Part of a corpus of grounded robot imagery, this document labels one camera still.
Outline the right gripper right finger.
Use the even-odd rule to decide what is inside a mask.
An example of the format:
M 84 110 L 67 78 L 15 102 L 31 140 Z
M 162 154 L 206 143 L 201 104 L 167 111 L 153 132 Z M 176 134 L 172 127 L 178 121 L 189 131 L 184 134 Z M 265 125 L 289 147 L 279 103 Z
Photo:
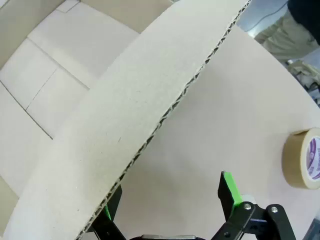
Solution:
M 296 236 L 282 205 L 261 208 L 243 200 L 230 172 L 222 171 L 217 190 L 225 223 L 213 240 L 240 240 L 245 234 L 258 240 L 295 240 Z

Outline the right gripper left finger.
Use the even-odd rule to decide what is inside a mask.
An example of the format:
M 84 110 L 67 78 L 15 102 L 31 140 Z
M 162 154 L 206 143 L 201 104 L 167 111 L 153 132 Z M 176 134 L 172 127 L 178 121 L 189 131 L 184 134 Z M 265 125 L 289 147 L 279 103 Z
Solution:
M 88 233 L 94 233 L 98 240 L 126 240 L 114 223 L 122 191 L 115 191 L 106 206 L 93 221 Z

